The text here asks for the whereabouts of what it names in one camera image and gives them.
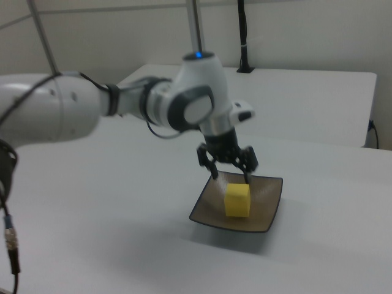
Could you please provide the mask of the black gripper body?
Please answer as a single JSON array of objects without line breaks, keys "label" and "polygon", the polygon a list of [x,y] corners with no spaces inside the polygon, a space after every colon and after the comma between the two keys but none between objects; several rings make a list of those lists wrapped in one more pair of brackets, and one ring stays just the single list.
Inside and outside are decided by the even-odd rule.
[{"label": "black gripper body", "polygon": [[220,135],[205,135],[205,146],[202,152],[202,163],[209,162],[206,153],[209,153],[214,160],[220,163],[242,164],[240,159],[241,148],[238,146],[238,139],[235,128]]}]

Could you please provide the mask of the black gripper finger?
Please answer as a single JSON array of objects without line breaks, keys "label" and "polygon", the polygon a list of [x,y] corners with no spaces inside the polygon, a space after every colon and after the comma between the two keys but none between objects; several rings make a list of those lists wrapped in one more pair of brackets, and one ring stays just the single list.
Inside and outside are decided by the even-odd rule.
[{"label": "black gripper finger", "polygon": [[252,173],[258,167],[258,160],[253,147],[247,146],[243,149],[238,148],[235,159],[235,166],[240,169],[244,175],[246,184],[251,181]]},{"label": "black gripper finger", "polygon": [[205,167],[210,173],[213,179],[218,178],[218,170],[215,164],[215,159],[208,159],[207,156],[207,148],[206,145],[200,145],[197,148],[197,156],[198,156],[198,162],[201,167]]}]

